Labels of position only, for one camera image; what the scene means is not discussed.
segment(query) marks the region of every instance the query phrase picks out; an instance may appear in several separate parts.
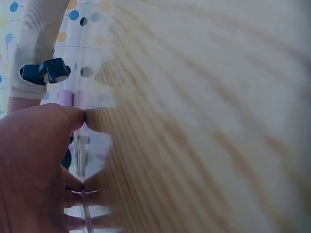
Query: wooden surface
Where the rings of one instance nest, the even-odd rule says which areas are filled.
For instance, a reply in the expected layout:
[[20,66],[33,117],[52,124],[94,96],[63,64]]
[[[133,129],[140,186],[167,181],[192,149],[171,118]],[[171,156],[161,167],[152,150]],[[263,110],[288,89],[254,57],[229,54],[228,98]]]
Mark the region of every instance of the wooden surface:
[[311,232],[310,3],[116,0],[107,10],[109,56],[85,54],[93,75],[76,83],[88,157],[109,151],[98,205],[118,210],[93,223]]

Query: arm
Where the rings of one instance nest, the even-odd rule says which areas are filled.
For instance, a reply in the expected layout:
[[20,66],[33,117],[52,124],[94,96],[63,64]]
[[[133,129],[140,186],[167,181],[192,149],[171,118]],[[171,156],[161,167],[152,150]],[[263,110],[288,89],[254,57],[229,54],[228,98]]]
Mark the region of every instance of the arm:
[[19,69],[24,64],[40,64],[52,59],[54,46],[69,0],[28,0],[9,73],[8,114],[39,105],[47,86],[23,81]]

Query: white fabric with colorful dots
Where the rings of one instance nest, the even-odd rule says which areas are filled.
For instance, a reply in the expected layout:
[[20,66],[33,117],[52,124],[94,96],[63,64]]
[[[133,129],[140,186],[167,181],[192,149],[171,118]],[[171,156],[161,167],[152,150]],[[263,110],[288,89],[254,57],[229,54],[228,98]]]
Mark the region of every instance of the white fabric with colorful dots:
[[[28,96],[28,98],[43,98],[42,103],[58,102],[59,92],[64,89],[64,85],[66,89],[74,92],[83,88],[83,83],[87,82],[88,76],[95,75],[96,70],[94,70],[94,67],[99,67],[100,64],[95,64],[94,51],[100,49],[101,54],[106,54],[105,58],[98,59],[98,62],[109,59],[112,51],[113,36],[109,31],[109,24],[112,20],[111,2],[111,0],[71,0],[69,2],[59,33],[45,40],[45,46],[47,46],[45,56],[40,56],[37,60],[25,61],[25,63],[39,63],[41,60],[49,59],[51,56],[51,45],[56,40],[54,57],[62,57],[65,60],[66,65],[71,68],[70,77],[65,82],[49,84],[47,90],[39,90],[36,93],[39,98],[36,96]],[[14,51],[16,50],[17,42],[18,45],[20,43],[22,45],[26,44],[25,40],[20,37],[22,35],[20,32],[23,31],[21,19],[24,14],[27,14],[25,3],[25,0],[0,1],[0,118],[5,115],[7,108],[10,86],[8,82],[9,74],[13,73],[15,74],[14,77],[16,77],[16,72],[23,65],[21,64],[22,62],[14,64]],[[55,18],[55,14],[51,14],[51,10],[55,10],[54,6],[49,7],[49,14],[41,12],[39,14],[40,20]]]

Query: polka dot fabric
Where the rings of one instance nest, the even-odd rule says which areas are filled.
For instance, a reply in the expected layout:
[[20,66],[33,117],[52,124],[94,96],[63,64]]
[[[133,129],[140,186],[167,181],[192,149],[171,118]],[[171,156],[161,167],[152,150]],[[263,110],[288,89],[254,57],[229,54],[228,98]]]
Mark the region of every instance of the polka dot fabric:
[[[8,70],[21,27],[25,0],[0,1],[0,118],[5,116],[8,100]],[[64,88],[75,92],[94,77],[100,63],[112,52],[111,0],[70,0],[55,45],[55,57],[62,57],[71,68],[65,82],[49,84],[42,103],[58,102]]]

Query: skin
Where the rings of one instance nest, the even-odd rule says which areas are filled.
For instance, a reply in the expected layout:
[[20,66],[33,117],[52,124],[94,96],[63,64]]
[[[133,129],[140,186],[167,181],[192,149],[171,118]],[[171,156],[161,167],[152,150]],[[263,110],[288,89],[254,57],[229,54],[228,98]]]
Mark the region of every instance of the skin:
[[83,184],[61,167],[85,113],[45,104],[0,120],[0,232],[67,233],[85,221],[64,214],[81,204]]

